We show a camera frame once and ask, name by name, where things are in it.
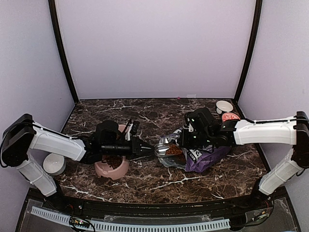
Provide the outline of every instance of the white panel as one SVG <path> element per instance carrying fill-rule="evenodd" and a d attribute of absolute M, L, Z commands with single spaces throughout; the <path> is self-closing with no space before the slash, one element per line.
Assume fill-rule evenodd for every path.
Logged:
<path fill-rule="evenodd" d="M 58 55 L 48 1 L 1 1 L 0 138 L 24 113 L 59 131 L 73 105 Z M 0 168 L 0 231 L 15 231 L 28 187 L 17 170 Z"/>
<path fill-rule="evenodd" d="M 250 119 L 309 115 L 309 1 L 263 1 L 261 22 L 240 106 Z M 262 146 L 273 168 L 288 145 Z M 309 172 L 286 185 L 301 229 L 308 231 Z"/>
<path fill-rule="evenodd" d="M 254 0 L 58 0 L 79 97 L 234 97 L 254 6 Z"/>

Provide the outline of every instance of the dark marble tabletop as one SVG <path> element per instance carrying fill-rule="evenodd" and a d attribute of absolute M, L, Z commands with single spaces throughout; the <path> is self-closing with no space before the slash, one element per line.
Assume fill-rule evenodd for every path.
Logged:
<path fill-rule="evenodd" d="M 184 124 L 184 114 L 208 107 L 216 118 L 215 99 L 120 99 L 80 101 L 64 133 L 88 135 L 104 120 L 126 124 L 140 121 L 138 136 L 155 145 L 159 136 Z M 65 195 L 117 203 L 192 203 L 248 195 L 266 170 L 254 145 L 234 147 L 226 158 L 203 173 L 186 173 L 164 167 L 154 156 L 130 161 L 127 174 L 118 180 L 98 177 L 94 165 L 70 159 L 57 176 Z"/>

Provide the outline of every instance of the black pole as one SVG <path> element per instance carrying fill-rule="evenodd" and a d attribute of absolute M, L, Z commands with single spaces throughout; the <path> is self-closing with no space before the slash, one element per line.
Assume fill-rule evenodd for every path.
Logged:
<path fill-rule="evenodd" d="M 75 89 L 75 86 L 74 86 L 74 83 L 73 83 L 73 79 L 72 79 L 72 76 L 71 76 L 71 73 L 70 73 L 67 57 L 66 57 L 64 47 L 63 47 L 63 43 L 62 43 L 55 0 L 48 0 L 48 3 L 49 3 L 50 16 L 51 16 L 52 23 L 53 23 L 55 39 L 56 39 L 56 43 L 57 43 L 58 52 L 59 52 L 59 55 L 60 55 L 63 71 L 64 71 L 64 74 L 66 76 L 66 80 L 68 82 L 71 95 L 72 95 L 73 100 L 76 104 L 79 101 L 79 99 L 78 99 L 78 96 L 77 96 L 77 93 L 76 93 L 76 89 Z"/>
<path fill-rule="evenodd" d="M 248 74 L 253 50 L 254 50 L 254 45 L 255 45 L 255 40 L 257 36 L 257 30 L 259 27 L 259 22 L 260 22 L 260 16 L 261 16 L 261 11 L 262 11 L 262 2 L 263 0 L 256 0 L 255 3 L 255 11 L 254 11 L 254 17 L 253 17 L 253 23 L 252 23 L 252 29 L 251 29 L 251 34 L 250 34 L 250 39 L 249 39 L 249 44 L 248 44 L 248 49 L 247 49 L 247 54 L 245 58 L 245 62 L 242 67 L 238 87 L 236 90 L 236 94 L 234 96 L 234 100 L 236 102 L 239 101 L 242 89 L 245 85 L 246 77 Z"/>

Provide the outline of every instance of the purple bag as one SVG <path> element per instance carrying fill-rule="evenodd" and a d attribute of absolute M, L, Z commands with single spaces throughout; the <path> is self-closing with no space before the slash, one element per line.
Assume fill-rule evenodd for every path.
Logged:
<path fill-rule="evenodd" d="M 229 146 L 221 146 L 215 149 L 208 147 L 205 151 L 183 149 L 187 158 L 185 170 L 186 172 L 202 173 L 207 168 L 223 159 L 230 150 L 231 147 Z"/>

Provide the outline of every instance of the white wall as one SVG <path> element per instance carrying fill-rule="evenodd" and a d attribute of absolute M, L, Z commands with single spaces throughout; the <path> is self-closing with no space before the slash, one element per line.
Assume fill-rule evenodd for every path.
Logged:
<path fill-rule="evenodd" d="M 1 1 L 0 5 L 0 134 L 24 113 L 59 131 L 74 103 L 56 48 L 48 1 Z M 27 191 L 28 183 L 18 171 L 0 168 L 0 231 L 15 231 Z"/>
<path fill-rule="evenodd" d="M 240 107 L 251 119 L 309 115 L 309 1 L 264 1 Z M 287 145 L 262 146 L 273 168 Z M 309 172 L 287 185 L 302 231 L 309 231 Z"/>
<path fill-rule="evenodd" d="M 80 99 L 232 98 L 255 0 L 58 0 Z"/>

